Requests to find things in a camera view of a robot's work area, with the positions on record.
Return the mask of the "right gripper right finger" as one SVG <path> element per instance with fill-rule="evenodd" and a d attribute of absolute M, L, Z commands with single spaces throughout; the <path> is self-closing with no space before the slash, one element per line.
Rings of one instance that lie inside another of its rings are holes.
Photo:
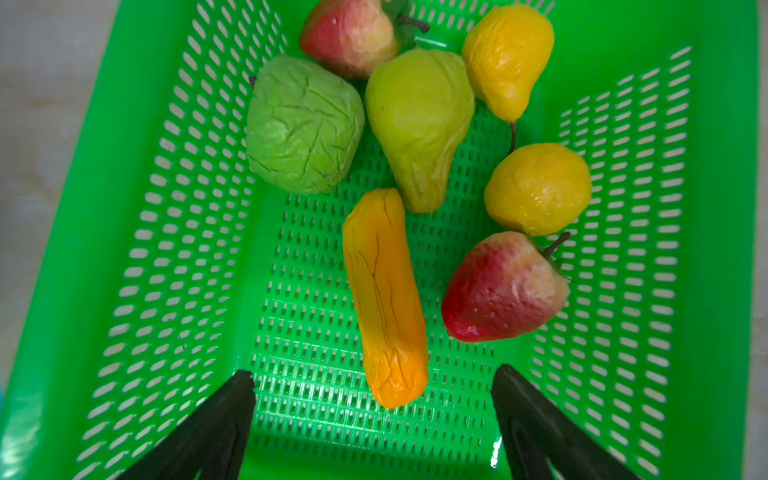
<path fill-rule="evenodd" d="M 496 370 L 491 396 L 514 479 L 638 479 L 512 366 Z"/>

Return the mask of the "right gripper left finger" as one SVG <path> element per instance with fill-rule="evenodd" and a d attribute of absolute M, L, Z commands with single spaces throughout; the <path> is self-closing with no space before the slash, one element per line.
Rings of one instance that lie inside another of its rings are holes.
<path fill-rule="evenodd" d="M 236 479 L 254 414 L 252 374 L 237 371 L 121 479 Z"/>

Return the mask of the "red strawberry toy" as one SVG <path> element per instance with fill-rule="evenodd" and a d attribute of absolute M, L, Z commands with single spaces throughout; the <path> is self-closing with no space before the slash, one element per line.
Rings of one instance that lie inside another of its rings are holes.
<path fill-rule="evenodd" d="M 551 255 L 569 232 L 545 249 L 526 234 L 505 231 L 477 244 L 454 273 L 441 312 L 451 337 L 470 343 L 512 339 L 551 320 L 570 294 Z"/>

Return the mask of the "orange banana toy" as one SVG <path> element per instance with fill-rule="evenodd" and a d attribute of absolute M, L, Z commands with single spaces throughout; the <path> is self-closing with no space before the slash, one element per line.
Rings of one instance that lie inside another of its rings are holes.
<path fill-rule="evenodd" d="M 397 189 L 361 197 L 344 223 L 343 254 L 368 386 L 386 409 L 407 405 L 426 390 L 428 345 Z"/>

